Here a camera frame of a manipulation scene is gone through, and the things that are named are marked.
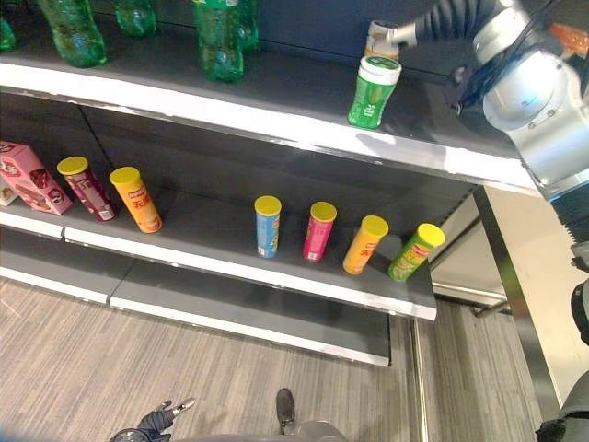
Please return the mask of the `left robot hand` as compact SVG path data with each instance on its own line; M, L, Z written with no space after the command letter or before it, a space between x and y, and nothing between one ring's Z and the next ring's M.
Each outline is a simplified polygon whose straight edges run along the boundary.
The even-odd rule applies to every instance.
M142 441L169 441L171 434L166 433L166 430L173 425L174 420L180 413L188 411L195 402L194 398L188 398L177 405L173 405L172 400L167 400L155 407L138 424L138 429L142 434Z

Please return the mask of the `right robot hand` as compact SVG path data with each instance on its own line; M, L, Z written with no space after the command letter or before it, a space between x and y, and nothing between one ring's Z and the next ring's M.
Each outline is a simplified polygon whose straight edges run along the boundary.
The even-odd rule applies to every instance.
M387 36L399 48L430 41L472 40L501 8L492 0L438 1L411 22L394 28Z

